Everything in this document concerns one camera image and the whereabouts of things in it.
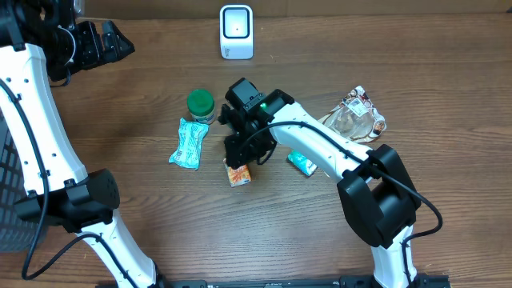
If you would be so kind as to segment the orange tissue pack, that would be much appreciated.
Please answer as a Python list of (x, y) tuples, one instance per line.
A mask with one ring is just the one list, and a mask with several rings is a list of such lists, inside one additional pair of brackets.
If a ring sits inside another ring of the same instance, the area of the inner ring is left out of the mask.
[(227, 165), (225, 158), (223, 159), (223, 163), (226, 168), (228, 180), (231, 187), (241, 186), (251, 182), (251, 176), (248, 165), (243, 165), (237, 169), (233, 169)]

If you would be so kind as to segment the teal tissue pack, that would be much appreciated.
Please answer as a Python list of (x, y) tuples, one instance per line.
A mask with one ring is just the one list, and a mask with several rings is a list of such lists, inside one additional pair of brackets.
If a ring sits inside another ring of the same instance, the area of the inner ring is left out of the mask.
[(207, 124), (189, 122), (181, 118), (178, 128), (178, 148), (170, 156), (169, 163), (186, 169), (198, 170), (202, 142), (208, 131)]

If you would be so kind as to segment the green lid jar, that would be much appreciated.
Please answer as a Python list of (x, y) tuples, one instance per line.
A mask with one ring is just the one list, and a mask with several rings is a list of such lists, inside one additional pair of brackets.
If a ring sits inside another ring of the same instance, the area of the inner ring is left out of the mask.
[(187, 108), (196, 122), (211, 124), (216, 118), (215, 101), (208, 90), (194, 90), (187, 97)]

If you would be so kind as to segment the green tissue pack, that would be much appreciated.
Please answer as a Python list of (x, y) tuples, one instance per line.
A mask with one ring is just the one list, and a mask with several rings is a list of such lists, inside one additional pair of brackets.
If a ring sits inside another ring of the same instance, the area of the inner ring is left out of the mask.
[(292, 150), (287, 155), (287, 159), (307, 177), (311, 176), (317, 169), (317, 166), (311, 160), (296, 150)]

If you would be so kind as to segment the beige brown snack bag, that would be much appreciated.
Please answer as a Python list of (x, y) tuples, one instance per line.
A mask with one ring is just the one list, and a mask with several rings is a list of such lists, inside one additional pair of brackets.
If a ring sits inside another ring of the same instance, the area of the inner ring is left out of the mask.
[(319, 121), (344, 138), (358, 143), (373, 142), (386, 130), (385, 118), (362, 86), (353, 88)]

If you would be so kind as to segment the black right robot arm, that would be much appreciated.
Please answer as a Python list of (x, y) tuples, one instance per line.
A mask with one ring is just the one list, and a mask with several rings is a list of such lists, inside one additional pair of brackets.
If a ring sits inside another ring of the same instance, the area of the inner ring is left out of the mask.
[(372, 249), (374, 284), (416, 285), (406, 238), (420, 200), (412, 195), (412, 181), (393, 149), (373, 150), (336, 134), (281, 90), (264, 95), (231, 88), (226, 100), (219, 121), (234, 131), (224, 141), (228, 166), (262, 165), (276, 145), (303, 154), (335, 181), (346, 221)]

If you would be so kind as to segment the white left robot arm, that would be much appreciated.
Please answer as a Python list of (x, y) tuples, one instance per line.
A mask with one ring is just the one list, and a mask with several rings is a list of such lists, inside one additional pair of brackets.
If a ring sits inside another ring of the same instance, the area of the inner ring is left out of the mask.
[(165, 278), (122, 220), (114, 176), (88, 172), (66, 135), (52, 90), (73, 74), (124, 59), (133, 43), (107, 21), (78, 22), (79, 1), (1, 4), (1, 110), (16, 145), (26, 196), (14, 205), (39, 229), (60, 226), (86, 242), (117, 287), (163, 287)]

